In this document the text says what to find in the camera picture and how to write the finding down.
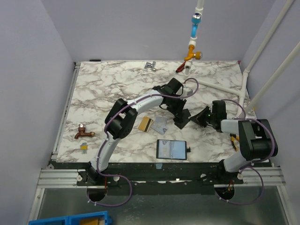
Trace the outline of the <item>gold credit card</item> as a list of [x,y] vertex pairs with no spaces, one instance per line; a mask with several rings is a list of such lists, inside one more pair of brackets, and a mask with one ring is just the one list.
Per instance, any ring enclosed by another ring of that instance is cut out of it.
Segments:
[[138,129],[139,129],[140,131],[143,131],[143,132],[146,132],[146,133],[147,133],[147,132],[149,131],[151,125],[153,124],[153,122],[154,122],[153,119],[151,119],[151,118],[145,116],[145,117],[143,117],[143,119],[142,119],[142,121],[141,121],[141,123],[140,123]]

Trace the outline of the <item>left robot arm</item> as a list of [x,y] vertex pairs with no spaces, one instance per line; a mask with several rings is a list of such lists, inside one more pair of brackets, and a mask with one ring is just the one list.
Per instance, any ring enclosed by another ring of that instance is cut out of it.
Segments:
[[151,108],[166,105],[174,115],[174,124],[183,129],[189,121],[190,113],[184,109],[187,96],[183,94],[183,84],[172,78],[168,84],[155,86],[152,90],[133,100],[118,99],[105,119],[105,139],[90,164],[94,168],[88,173],[93,185],[103,182],[104,171],[121,139],[127,137],[134,126],[137,116]]

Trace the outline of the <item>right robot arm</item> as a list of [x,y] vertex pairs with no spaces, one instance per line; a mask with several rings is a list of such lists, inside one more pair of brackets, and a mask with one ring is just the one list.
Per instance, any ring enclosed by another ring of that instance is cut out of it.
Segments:
[[219,133],[234,134],[239,137],[239,150],[220,161],[216,171],[218,182],[225,184],[243,168],[263,162],[278,154],[278,145],[267,119],[252,118],[228,119],[226,100],[215,100],[212,107],[205,107],[190,120],[205,128],[213,127]]

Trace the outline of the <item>silver grey credit card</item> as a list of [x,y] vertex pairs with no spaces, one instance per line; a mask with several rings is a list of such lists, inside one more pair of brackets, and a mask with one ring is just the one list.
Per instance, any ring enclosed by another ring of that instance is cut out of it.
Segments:
[[159,134],[161,135],[164,135],[165,132],[167,131],[167,118],[166,117],[160,117],[160,116],[157,116],[155,119],[154,119],[154,122],[153,124],[151,125],[151,128],[158,132]]

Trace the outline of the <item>small black card stack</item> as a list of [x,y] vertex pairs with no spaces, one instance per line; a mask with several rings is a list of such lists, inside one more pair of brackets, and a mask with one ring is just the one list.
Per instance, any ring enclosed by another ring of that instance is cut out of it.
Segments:
[[182,112],[178,115],[175,115],[173,119],[175,126],[177,126],[179,129],[183,129],[189,123],[190,116],[191,114],[188,109],[182,110]]

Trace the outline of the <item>black leather card holder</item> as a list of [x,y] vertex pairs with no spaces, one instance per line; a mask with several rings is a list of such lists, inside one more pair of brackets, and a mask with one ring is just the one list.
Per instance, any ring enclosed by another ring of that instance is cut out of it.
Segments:
[[158,157],[158,142],[161,139],[157,139],[156,143],[156,158],[158,159],[171,159],[171,160],[187,160],[187,154],[191,151],[191,148],[187,146],[186,141],[171,141],[171,158],[159,158]]

